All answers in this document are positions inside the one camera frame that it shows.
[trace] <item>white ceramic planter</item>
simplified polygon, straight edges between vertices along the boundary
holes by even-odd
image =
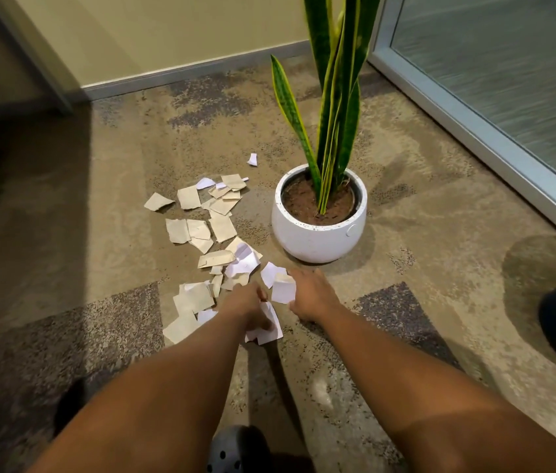
[[[366,224],[368,193],[357,174],[346,169],[357,194],[357,211],[348,219],[333,226],[312,226],[298,221],[282,205],[282,189],[307,165],[298,166],[286,173],[276,186],[272,208],[272,228],[280,245],[292,256],[311,263],[325,263],[347,254],[359,241]]]

